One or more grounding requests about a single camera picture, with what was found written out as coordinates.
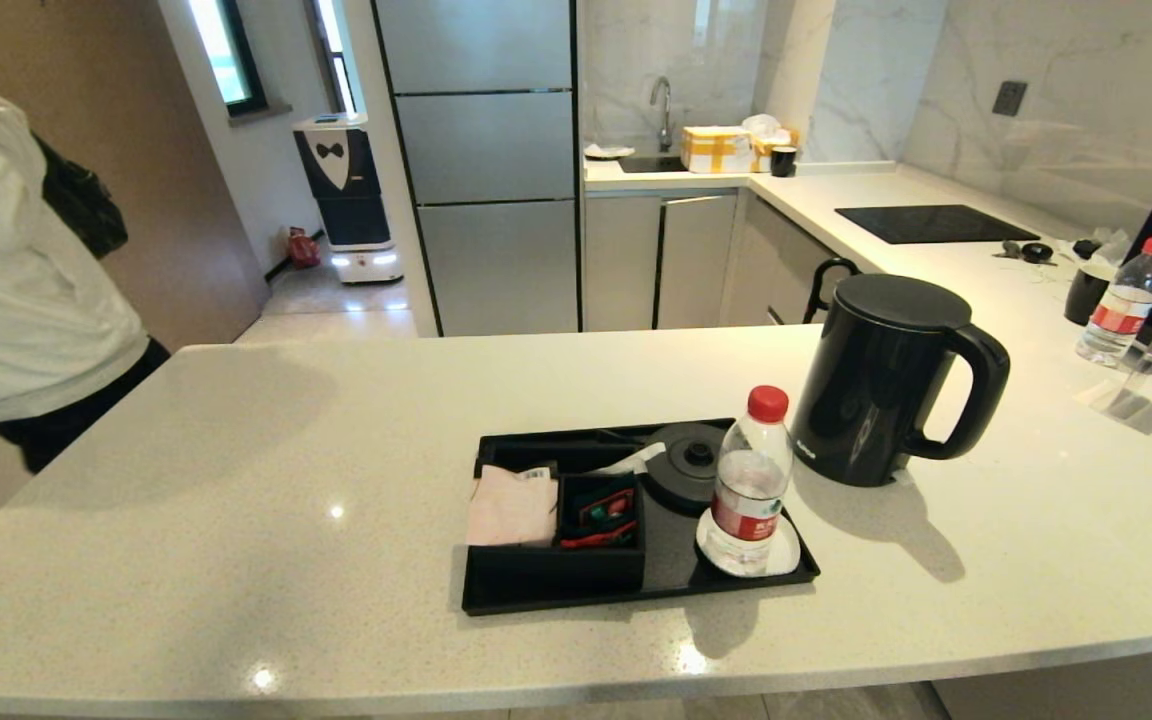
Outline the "large black cup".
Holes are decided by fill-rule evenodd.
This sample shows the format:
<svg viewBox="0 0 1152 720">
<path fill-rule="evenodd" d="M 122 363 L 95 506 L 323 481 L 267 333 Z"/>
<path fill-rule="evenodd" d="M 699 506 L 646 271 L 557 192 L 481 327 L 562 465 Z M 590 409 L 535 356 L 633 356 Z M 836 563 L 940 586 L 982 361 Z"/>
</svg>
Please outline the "large black cup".
<svg viewBox="0 0 1152 720">
<path fill-rule="evenodd" d="M 1064 319 L 1075 325 L 1087 324 L 1116 274 L 1114 265 L 1087 263 L 1079 266 L 1066 296 Z"/>
</svg>

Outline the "white kitchen cabinet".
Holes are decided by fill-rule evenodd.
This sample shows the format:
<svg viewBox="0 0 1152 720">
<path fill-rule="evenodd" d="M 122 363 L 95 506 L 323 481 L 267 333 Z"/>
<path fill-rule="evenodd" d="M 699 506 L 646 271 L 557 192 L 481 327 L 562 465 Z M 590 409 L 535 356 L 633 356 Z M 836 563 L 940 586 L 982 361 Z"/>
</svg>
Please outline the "white kitchen cabinet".
<svg viewBox="0 0 1152 720">
<path fill-rule="evenodd" d="M 736 188 L 594 191 L 582 241 L 588 331 L 803 323 L 812 274 L 874 265 Z"/>
</svg>

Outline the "clear water bottle red cap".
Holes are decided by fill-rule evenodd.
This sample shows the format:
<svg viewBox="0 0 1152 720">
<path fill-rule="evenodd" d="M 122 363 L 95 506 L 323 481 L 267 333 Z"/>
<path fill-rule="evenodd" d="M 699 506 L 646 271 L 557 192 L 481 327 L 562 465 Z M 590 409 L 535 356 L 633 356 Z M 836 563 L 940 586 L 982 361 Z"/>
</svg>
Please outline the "clear water bottle red cap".
<svg viewBox="0 0 1152 720">
<path fill-rule="evenodd" d="M 1076 355 L 1116 366 L 1152 313 L 1152 237 L 1117 270 L 1076 342 Z"/>
<path fill-rule="evenodd" d="M 746 414 L 723 435 L 708 510 L 719 528 L 742 541 L 772 535 L 790 482 L 790 437 L 785 425 L 787 393 L 773 386 L 749 392 Z"/>
</svg>

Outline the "person in black trousers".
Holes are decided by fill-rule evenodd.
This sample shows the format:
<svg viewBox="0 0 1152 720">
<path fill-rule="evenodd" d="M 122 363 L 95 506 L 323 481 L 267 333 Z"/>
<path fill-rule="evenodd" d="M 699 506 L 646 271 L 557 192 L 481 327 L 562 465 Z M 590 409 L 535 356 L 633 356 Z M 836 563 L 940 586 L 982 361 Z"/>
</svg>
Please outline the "person in black trousers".
<svg viewBox="0 0 1152 720">
<path fill-rule="evenodd" d="M 0 94 L 0 437 L 40 473 L 169 350 L 45 196 L 50 156 Z"/>
</svg>

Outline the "chrome faucet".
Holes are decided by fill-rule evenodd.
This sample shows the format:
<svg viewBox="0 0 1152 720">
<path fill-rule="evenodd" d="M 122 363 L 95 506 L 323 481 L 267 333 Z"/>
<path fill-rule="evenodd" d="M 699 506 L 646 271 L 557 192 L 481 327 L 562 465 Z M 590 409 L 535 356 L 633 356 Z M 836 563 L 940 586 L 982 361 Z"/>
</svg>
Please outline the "chrome faucet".
<svg viewBox="0 0 1152 720">
<path fill-rule="evenodd" d="M 668 156 L 673 147 L 672 85 L 667 76 L 658 76 L 649 97 L 650 105 L 659 111 L 657 146 L 660 154 Z"/>
</svg>

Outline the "white round coaster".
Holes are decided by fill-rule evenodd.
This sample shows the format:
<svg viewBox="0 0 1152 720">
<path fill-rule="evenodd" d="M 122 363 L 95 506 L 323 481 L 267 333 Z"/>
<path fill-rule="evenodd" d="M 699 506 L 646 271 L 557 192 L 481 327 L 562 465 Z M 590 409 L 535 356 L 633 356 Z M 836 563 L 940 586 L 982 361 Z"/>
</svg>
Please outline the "white round coaster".
<svg viewBox="0 0 1152 720">
<path fill-rule="evenodd" d="M 695 541 L 710 564 L 736 578 L 781 577 L 796 571 L 803 556 L 799 537 L 783 511 L 776 516 L 772 535 L 758 541 L 728 535 L 719 528 L 712 511 L 704 511 Z"/>
</svg>

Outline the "black induction cooktop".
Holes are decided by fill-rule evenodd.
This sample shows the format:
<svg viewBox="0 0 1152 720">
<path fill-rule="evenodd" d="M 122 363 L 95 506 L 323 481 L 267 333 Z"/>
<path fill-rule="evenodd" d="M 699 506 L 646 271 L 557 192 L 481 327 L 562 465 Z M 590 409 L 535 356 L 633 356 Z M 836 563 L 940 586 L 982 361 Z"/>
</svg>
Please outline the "black induction cooktop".
<svg viewBox="0 0 1152 720">
<path fill-rule="evenodd" d="M 888 245 L 1041 240 L 1036 233 L 961 204 L 838 209 L 836 213 Z"/>
</svg>

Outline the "clear acrylic sign holder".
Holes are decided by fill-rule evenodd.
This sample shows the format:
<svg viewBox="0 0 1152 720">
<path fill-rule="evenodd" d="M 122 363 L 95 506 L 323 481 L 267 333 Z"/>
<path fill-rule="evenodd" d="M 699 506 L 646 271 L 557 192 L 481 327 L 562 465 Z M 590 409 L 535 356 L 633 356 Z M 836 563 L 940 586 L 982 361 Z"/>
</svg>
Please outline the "clear acrylic sign holder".
<svg viewBox="0 0 1152 720">
<path fill-rule="evenodd" d="M 1144 395 L 1144 386 L 1152 377 L 1152 341 L 1149 342 L 1126 381 L 1102 382 L 1091 389 L 1087 406 L 1097 414 L 1119 420 L 1142 434 L 1152 434 L 1152 401 Z"/>
</svg>

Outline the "crumpled clear wrapper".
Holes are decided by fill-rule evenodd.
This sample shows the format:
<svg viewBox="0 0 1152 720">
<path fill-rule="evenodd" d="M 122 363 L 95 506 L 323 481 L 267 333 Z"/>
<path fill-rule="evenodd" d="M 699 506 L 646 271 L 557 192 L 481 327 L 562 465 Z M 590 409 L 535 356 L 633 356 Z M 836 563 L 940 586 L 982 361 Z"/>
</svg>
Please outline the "crumpled clear wrapper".
<svg viewBox="0 0 1152 720">
<path fill-rule="evenodd" d="M 1116 270 L 1129 250 L 1128 234 L 1123 229 L 1096 228 L 1091 236 L 1079 238 L 1073 245 L 1083 266 L 1106 266 Z"/>
</svg>

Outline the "dark framed glass door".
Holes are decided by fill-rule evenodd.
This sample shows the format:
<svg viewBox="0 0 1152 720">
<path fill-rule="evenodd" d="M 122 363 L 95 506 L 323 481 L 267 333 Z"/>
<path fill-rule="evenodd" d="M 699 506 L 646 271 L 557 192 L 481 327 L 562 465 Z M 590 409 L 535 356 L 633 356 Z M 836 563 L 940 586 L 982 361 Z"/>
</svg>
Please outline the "dark framed glass door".
<svg viewBox="0 0 1152 720">
<path fill-rule="evenodd" d="M 326 83 L 338 113 L 355 114 L 358 103 L 346 55 L 346 23 L 338 17 L 338 0 L 308 0 L 314 12 L 314 26 L 321 46 Z"/>
</svg>

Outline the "cardboard box yellow tape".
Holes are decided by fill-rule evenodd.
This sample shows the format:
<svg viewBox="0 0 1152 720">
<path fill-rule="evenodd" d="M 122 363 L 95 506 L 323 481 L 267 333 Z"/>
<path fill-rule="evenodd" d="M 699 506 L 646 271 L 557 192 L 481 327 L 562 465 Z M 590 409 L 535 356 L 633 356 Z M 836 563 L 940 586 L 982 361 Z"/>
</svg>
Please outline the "cardboard box yellow tape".
<svg viewBox="0 0 1152 720">
<path fill-rule="evenodd" d="M 682 162 L 695 174 L 755 172 L 755 138 L 740 126 L 687 126 L 682 128 Z"/>
</svg>

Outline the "black electric kettle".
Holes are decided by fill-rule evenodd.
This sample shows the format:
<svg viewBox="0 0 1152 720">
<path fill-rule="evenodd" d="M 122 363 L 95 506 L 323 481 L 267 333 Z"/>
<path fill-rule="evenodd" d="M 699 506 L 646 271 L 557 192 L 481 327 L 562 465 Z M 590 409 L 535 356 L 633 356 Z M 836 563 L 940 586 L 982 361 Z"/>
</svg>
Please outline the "black electric kettle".
<svg viewBox="0 0 1152 720">
<path fill-rule="evenodd" d="M 972 384 L 943 441 L 925 434 L 955 357 Z M 972 306 L 918 278 L 859 274 L 838 283 L 791 420 L 808 468 L 844 486 L 890 484 L 910 457 L 952 460 L 973 450 L 1009 382 L 1005 346 L 972 320 Z"/>
</svg>

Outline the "black shoulder bag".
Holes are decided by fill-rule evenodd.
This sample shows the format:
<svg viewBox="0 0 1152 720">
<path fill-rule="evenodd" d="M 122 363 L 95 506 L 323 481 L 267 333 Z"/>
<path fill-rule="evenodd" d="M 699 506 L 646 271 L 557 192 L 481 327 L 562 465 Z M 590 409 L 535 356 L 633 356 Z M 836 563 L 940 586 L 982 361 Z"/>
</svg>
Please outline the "black shoulder bag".
<svg viewBox="0 0 1152 720">
<path fill-rule="evenodd" d="M 61 156 L 36 132 L 32 136 L 46 164 L 41 196 L 50 209 L 97 260 L 126 247 L 129 232 L 109 188 L 92 170 Z"/>
</svg>

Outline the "pink black tea packet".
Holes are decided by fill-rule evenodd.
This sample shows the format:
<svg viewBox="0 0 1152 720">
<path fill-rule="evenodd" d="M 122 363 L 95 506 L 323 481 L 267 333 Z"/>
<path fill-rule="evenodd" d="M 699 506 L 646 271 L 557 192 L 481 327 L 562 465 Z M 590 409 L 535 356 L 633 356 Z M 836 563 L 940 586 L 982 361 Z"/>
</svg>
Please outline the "pink black tea packet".
<svg viewBox="0 0 1152 720">
<path fill-rule="evenodd" d="M 547 465 L 482 465 L 468 505 L 467 546 L 550 546 L 558 537 L 558 488 L 556 470 Z"/>
</svg>

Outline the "black serving tray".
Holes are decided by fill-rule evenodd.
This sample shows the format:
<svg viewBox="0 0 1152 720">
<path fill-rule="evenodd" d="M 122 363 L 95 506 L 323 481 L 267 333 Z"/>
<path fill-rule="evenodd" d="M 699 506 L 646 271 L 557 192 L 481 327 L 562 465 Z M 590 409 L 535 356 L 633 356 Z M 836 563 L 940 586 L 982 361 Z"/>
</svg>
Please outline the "black serving tray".
<svg viewBox="0 0 1152 720">
<path fill-rule="evenodd" d="M 607 432 L 626 434 L 634 444 L 643 445 L 632 458 L 644 465 L 645 471 L 641 473 L 641 483 L 646 478 L 646 460 L 664 450 L 662 445 L 645 447 L 645 439 L 654 433 L 657 429 L 666 424 L 631 425 L 631 427 L 602 427 L 602 429 L 577 429 L 577 430 L 550 430 L 550 432 L 535 432 L 522 434 L 550 434 L 550 433 L 576 433 L 591 432 L 591 430 L 607 430 Z M 468 593 L 465 588 L 465 575 L 463 575 L 462 611 L 468 616 L 493 616 L 513 614 L 513 612 L 550 611 L 550 609 L 575 609 L 575 607 L 599 605 L 599 602 L 635 602 L 645 600 L 664 600 L 664 598 L 685 597 L 691 594 L 708 594 L 732 591 L 751 591 L 759 588 L 776 588 L 776 585 L 796 585 L 813 583 L 820 575 L 820 568 L 809 550 L 806 543 L 799 538 L 801 556 L 799 568 L 796 571 L 781 575 L 781 577 L 765 578 L 736 578 L 726 575 L 710 564 L 702 556 L 702 552 L 696 546 L 695 533 L 699 518 L 669 511 L 659 505 L 646 492 L 646 523 L 647 523 L 647 558 L 646 577 L 641 591 L 614 592 L 594 594 L 525 594 L 522 597 L 508 597 L 505 602 L 495 602 L 494 598 L 482 600 L 480 596 Z"/>
</svg>

